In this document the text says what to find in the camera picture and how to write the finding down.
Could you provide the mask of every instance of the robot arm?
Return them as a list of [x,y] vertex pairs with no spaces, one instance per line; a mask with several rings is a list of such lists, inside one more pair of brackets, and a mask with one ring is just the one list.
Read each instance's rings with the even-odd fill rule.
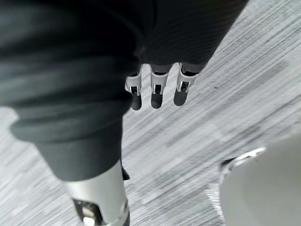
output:
[[231,160],[222,168],[227,226],[299,225],[301,134]]

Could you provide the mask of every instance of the floor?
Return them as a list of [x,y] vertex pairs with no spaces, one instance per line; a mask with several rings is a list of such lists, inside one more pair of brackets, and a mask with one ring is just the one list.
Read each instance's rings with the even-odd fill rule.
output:
[[[301,130],[301,1],[251,0],[188,96],[174,106],[174,65],[163,107],[124,120],[123,163],[132,226],[220,226],[208,193],[218,163]],[[17,142],[0,109],[0,225],[80,226],[72,203],[35,148]]]

